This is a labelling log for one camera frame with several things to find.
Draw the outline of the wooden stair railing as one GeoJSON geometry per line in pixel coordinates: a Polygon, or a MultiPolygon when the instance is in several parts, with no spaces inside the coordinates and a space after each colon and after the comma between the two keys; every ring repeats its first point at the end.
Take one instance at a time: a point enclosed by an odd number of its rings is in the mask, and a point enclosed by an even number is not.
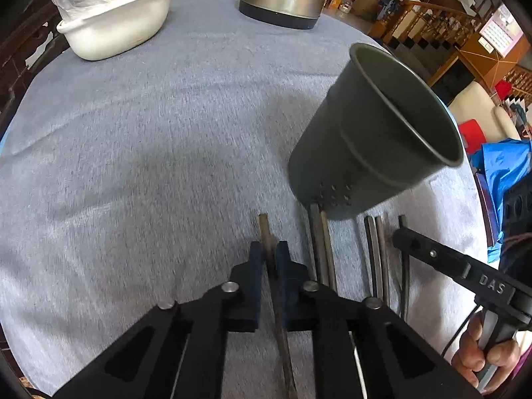
{"type": "Polygon", "coordinates": [[[481,26],[478,15],[418,0],[380,0],[379,8],[369,35],[393,49],[461,47],[481,26]]]}

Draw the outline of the white plastic basin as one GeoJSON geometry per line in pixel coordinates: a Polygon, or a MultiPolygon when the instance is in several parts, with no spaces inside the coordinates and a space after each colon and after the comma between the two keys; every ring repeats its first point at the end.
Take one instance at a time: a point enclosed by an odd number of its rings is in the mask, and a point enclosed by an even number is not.
{"type": "Polygon", "coordinates": [[[130,0],[86,19],[61,21],[58,33],[86,61],[100,61],[148,41],[161,29],[171,0],[130,0]]]}

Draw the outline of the dark green utensil cup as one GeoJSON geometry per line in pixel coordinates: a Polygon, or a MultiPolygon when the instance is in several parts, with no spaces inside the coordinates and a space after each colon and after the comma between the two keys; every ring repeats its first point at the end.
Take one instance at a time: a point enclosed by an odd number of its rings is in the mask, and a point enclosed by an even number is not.
{"type": "Polygon", "coordinates": [[[303,206],[344,220],[458,168],[464,156],[432,89],[390,53],[355,43],[290,154],[289,182],[303,206]]]}

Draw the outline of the wall calendar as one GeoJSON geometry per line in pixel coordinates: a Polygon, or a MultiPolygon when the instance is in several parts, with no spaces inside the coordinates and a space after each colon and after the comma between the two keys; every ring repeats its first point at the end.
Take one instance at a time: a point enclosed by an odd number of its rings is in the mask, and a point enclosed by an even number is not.
{"type": "Polygon", "coordinates": [[[501,5],[481,28],[480,35],[506,57],[523,36],[523,31],[506,5],[501,5]]]}

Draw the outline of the dark chopstick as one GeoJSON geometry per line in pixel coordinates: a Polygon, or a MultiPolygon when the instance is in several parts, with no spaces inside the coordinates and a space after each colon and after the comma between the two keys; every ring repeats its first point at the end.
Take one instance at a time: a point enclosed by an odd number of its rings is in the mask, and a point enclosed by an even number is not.
{"type": "Polygon", "coordinates": [[[259,214],[258,224],[261,236],[261,244],[265,252],[265,262],[269,286],[271,290],[272,309],[275,320],[275,336],[277,340],[278,351],[280,354],[280,363],[282,366],[284,386],[287,398],[296,399],[298,397],[298,392],[291,364],[290,346],[288,342],[287,332],[285,331],[282,322],[282,304],[280,301],[279,275],[277,272],[275,259],[276,244],[271,234],[271,227],[267,213],[259,214]]]}
{"type": "Polygon", "coordinates": [[[410,256],[404,251],[401,253],[401,294],[400,314],[402,320],[408,321],[409,292],[410,292],[410,256]]]}
{"type": "Polygon", "coordinates": [[[380,246],[377,234],[375,218],[368,215],[364,218],[366,238],[368,242],[368,252],[371,266],[371,288],[372,295],[376,298],[383,298],[383,285],[380,266],[380,246]]]}
{"type": "Polygon", "coordinates": [[[308,221],[314,253],[317,281],[329,285],[326,235],[319,205],[312,203],[308,207],[308,221]]]}
{"type": "Polygon", "coordinates": [[[380,269],[382,281],[382,301],[385,305],[390,304],[390,278],[389,278],[389,260],[387,254],[387,242],[383,219],[380,216],[375,218],[376,231],[380,253],[380,269]]]}

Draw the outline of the dark chopstick on cloth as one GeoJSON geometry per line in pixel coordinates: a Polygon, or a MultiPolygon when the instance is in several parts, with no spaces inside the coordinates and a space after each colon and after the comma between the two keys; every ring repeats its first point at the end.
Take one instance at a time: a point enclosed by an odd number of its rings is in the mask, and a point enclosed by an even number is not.
{"type": "Polygon", "coordinates": [[[317,281],[329,285],[326,235],[319,205],[312,203],[308,207],[308,221],[314,253],[317,281]]]}

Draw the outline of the blue jacket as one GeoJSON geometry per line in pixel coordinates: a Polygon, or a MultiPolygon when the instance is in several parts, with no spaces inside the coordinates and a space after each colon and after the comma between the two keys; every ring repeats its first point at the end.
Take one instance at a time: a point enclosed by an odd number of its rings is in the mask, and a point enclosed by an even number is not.
{"type": "Polygon", "coordinates": [[[496,218],[496,239],[488,244],[488,263],[499,261],[504,232],[503,198],[511,189],[531,171],[531,141],[506,139],[495,143],[484,143],[472,154],[471,165],[484,175],[490,199],[493,202],[496,218]]]}

